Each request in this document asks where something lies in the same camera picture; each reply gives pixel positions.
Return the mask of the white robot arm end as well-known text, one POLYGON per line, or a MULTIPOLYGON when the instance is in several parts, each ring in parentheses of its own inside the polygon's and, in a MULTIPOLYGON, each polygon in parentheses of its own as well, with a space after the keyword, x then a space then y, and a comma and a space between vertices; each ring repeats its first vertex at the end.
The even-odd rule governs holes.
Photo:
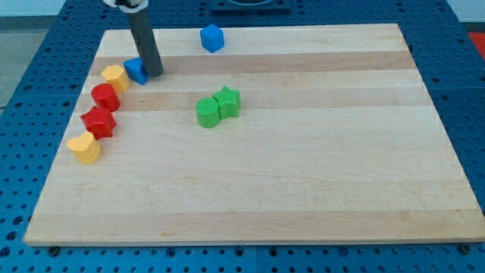
POLYGON ((122 12, 133 14, 148 7, 148 0, 102 0, 112 8, 119 8, 122 12))

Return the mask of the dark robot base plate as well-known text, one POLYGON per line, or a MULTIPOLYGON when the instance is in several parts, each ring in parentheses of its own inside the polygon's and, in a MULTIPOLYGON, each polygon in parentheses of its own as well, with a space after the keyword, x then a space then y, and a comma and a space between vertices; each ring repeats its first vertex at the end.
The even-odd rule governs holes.
POLYGON ((291 0, 211 0, 212 14, 230 12, 291 11, 291 0))

